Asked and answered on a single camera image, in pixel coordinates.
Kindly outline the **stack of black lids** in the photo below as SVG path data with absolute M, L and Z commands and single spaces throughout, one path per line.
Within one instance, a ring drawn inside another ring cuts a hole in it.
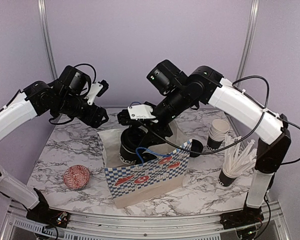
M 203 144 L 199 140 L 193 139 L 192 140 L 191 149 L 190 149 L 193 153 L 191 152 L 189 154 L 189 156 L 191 158 L 197 158 L 197 157 L 199 157 L 200 156 L 199 153 L 201 153 L 203 151 L 203 148 L 204 148 L 204 146 L 203 146 Z

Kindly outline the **blue checkered paper bag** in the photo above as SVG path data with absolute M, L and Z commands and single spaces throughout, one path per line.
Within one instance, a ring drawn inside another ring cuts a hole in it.
M 166 143 L 150 146 L 141 154 L 145 162 L 133 160 L 135 153 L 129 153 L 127 160 L 124 160 L 120 153 L 124 129 L 113 128 L 97 133 L 105 180 L 118 209 L 182 187 L 192 139 L 175 120 L 169 123 L 169 127 L 173 135 L 168 137 L 168 141 L 179 147 L 174 148 Z

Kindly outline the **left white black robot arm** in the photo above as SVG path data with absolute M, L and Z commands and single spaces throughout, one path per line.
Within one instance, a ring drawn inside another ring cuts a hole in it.
M 92 128 L 98 128 L 109 120 L 107 111 L 95 105 L 94 100 L 101 97 L 109 88 L 105 81 L 97 81 L 78 69 L 66 66 L 61 75 L 50 83 L 38 80 L 23 90 L 0 109 L 0 141 L 24 123 L 50 112 L 52 123 L 60 115 L 70 121 L 75 118 Z M 0 193 L 23 204 L 43 223 L 53 219 L 53 211 L 48 208 L 44 196 L 35 189 L 27 187 L 6 172 L 0 165 Z

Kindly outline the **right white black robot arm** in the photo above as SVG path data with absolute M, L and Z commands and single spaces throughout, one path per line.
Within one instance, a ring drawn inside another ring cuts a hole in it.
M 132 104 L 127 108 L 133 121 L 148 120 L 154 127 L 167 126 L 175 117 L 199 103 L 209 104 L 234 117 L 259 137 L 254 174 L 245 207 L 237 219 L 248 224 L 257 216 L 275 172 L 285 165 L 284 158 L 291 145 L 284 114 L 268 110 L 221 73 L 209 66 L 199 66 L 186 75 L 171 61 L 163 60 L 146 77 L 165 98 L 157 105 Z

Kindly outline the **stack of black paper cups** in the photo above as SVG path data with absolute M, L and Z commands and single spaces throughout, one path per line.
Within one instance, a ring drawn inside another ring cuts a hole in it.
M 208 133 L 207 149 L 209 151 L 215 151 L 219 149 L 223 141 L 225 140 L 226 134 L 230 130 L 230 125 L 227 121 L 222 119 L 214 119 L 211 123 L 211 127 Z

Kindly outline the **red geometric ceramic bowl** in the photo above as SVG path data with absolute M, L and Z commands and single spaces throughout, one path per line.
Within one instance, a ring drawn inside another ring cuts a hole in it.
M 70 166 L 63 174 L 63 182 L 71 190 L 82 190 L 89 180 L 89 169 L 80 164 Z

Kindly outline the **black cup holding straws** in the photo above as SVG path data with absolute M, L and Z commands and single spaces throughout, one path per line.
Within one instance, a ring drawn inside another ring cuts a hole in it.
M 223 187 L 229 187 L 238 177 L 238 175 L 229 174 L 223 166 L 218 177 L 218 182 Z

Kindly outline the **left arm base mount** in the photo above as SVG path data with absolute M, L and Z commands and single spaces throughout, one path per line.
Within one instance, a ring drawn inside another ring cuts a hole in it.
M 44 195 L 36 188 L 34 188 L 34 191 L 38 195 L 39 203 L 33 209 L 27 210 L 26 218 L 52 227 L 66 228 L 70 213 L 50 208 Z

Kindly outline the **aluminium front frame rail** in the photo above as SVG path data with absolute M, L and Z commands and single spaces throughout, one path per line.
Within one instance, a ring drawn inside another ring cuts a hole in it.
M 72 212 L 66 228 L 26 219 L 18 202 L 9 205 L 0 240 L 259 240 L 291 239 L 278 202 L 263 205 L 263 222 L 229 227 L 224 213 L 188 216 L 115 216 Z

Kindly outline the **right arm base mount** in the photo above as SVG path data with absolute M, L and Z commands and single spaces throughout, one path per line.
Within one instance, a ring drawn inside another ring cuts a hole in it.
M 243 209 L 220 215 L 220 223 L 225 230 L 262 223 L 264 219 L 262 208 L 248 207 L 246 201 L 244 202 Z

